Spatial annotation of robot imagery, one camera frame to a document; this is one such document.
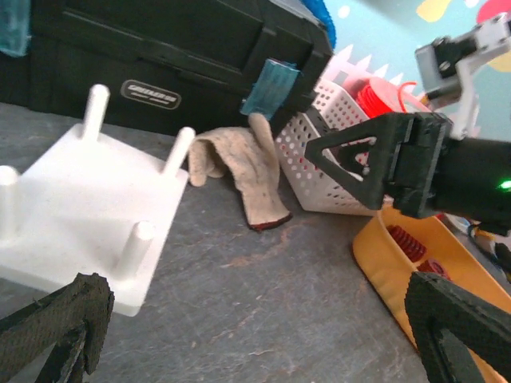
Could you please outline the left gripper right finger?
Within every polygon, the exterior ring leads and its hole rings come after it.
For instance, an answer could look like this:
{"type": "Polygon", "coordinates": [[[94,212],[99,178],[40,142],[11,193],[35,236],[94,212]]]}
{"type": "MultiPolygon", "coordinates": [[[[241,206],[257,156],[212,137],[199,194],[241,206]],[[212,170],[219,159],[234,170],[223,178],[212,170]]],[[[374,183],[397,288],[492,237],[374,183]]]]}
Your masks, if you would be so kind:
{"type": "Polygon", "coordinates": [[[483,382],[471,353],[510,380],[510,314],[427,272],[411,275],[405,308],[430,382],[483,382]]]}

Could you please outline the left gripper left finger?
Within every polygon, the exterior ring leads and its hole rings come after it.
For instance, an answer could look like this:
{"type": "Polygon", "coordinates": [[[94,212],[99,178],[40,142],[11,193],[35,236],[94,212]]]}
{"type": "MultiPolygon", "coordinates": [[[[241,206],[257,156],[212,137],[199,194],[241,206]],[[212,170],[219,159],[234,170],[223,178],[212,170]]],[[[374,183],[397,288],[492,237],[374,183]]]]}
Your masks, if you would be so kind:
{"type": "Polygon", "coordinates": [[[1,320],[1,381],[52,347],[37,382],[82,382],[100,360],[113,312],[106,278],[77,274],[68,285],[1,320]]]}

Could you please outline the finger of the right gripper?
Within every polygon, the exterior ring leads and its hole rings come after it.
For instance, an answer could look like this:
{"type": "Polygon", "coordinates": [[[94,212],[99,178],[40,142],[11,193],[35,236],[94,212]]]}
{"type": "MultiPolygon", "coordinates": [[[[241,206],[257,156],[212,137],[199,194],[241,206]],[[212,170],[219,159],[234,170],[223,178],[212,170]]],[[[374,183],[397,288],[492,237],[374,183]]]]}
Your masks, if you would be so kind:
{"type": "Polygon", "coordinates": [[[306,157],[371,210],[380,208],[387,195],[385,177],[390,167],[390,150],[394,148],[393,114],[383,114],[308,142],[308,147],[318,152],[337,146],[348,151],[337,155],[336,169],[329,164],[321,165],[309,153],[306,157]]]}

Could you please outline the white peg board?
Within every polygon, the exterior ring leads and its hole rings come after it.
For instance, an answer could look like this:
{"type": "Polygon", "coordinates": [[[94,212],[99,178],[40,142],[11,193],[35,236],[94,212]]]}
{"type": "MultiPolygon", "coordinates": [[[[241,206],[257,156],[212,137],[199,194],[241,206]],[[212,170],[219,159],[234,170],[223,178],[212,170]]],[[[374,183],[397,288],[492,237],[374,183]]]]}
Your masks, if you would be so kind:
{"type": "Polygon", "coordinates": [[[188,183],[195,138],[182,128],[166,160],[101,129],[110,92],[89,91],[84,120],[25,172],[1,169],[1,276],[45,292],[99,274],[113,309],[139,313],[188,183]]]}

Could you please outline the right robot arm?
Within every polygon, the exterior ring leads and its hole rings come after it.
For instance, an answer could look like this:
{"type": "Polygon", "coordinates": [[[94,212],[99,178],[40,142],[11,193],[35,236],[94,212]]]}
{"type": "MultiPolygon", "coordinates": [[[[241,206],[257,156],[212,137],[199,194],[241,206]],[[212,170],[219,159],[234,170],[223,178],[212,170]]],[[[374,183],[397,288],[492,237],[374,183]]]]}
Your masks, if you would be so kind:
{"type": "Polygon", "coordinates": [[[305,157],[363,206],[385,197],[403,215],[438,212],[510,233],[510,144],[450,137],[437,113],[386,113],[307,143],[305,157]]]}

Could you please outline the beige work glove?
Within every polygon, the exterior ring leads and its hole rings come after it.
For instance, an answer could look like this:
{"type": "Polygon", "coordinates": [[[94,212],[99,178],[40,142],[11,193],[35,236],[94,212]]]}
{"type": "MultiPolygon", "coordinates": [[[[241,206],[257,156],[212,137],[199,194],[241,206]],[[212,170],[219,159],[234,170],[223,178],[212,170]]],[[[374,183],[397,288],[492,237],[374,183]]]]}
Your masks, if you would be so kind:
{"type": "Polygon", "coordinates": [[[269,230],[292,218],[279,197],[280,165],[271,126],[260,113],[248,116],[246,128],[221,127],[196,136],[188,150],[188,172],[194,187],[230,173],[252,230],[269,230]]]}

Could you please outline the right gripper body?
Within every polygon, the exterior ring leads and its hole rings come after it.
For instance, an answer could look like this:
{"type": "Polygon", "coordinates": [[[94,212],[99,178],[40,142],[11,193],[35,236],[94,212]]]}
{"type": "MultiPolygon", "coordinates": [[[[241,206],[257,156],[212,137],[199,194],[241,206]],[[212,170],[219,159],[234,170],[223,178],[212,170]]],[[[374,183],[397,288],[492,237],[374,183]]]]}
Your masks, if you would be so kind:
{"type": "Polygon", "coordinates": [[[394,148],[385,177],[386,194],[403,215],[425,218],[432,214],[433,176],[452,121],[440,113],[394,113],[394,148]]]}

